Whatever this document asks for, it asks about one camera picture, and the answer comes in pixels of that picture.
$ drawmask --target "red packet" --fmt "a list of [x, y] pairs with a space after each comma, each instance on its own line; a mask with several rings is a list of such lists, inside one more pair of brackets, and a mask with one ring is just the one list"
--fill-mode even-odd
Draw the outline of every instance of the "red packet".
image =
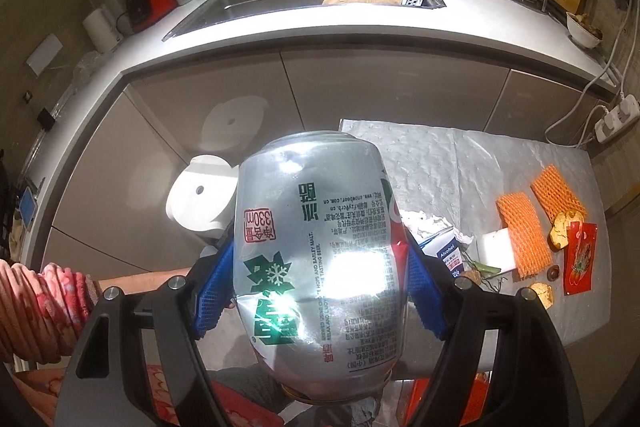
[[567, 233], [564, 252], [564, 294], [574, 295], [591, 289], [591, 272], [596, 253], [597, 225], [574, 221]]

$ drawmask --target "dented can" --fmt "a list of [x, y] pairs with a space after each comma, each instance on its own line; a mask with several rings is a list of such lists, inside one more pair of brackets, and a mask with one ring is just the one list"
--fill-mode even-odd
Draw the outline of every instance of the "dented can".
[[337, 403], [382, 389], [402, 353], [407, 254], [373, 144], [306, 132], [242, 163], [238, 311], [258, 361], [296, 399]]

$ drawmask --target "electrical outlet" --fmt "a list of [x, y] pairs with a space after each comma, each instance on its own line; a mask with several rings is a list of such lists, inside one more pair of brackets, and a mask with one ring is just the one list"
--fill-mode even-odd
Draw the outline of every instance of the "electrical outlet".
[[604, 118], [596, 122], [595, 130], [598, 142], [608, 142], [639, 118], [640, 105], [638, 105], [638, 100], [632, 94], [626, 95], [620, 104], [611, 109]]

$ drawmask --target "toilet paper roll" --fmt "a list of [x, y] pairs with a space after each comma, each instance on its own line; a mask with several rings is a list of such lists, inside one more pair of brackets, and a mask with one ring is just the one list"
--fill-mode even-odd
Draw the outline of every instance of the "toilet paper roll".
[[113, 17], [106, 13], [106, 8], [100, 7], [92, 11], [82, 21], [82, 26], [89, 34], [95, 49], [100, 53], [106, 53], [122, 40], [122, 34], [115, 28]]
[[214, 237], [236, 208], [238, 166], [216, 156], [196, 156], [178, 176], [166, 200], [166, 214], [185, 229]]

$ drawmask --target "pink sleeve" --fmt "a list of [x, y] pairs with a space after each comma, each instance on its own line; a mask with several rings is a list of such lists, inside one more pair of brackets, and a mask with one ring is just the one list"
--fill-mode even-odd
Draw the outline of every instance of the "pink sleeve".
[[59, 362], [73, 352], [91, 308], [81, 273], [49, 264], [36, 274], [0, 261], [0, 358]]

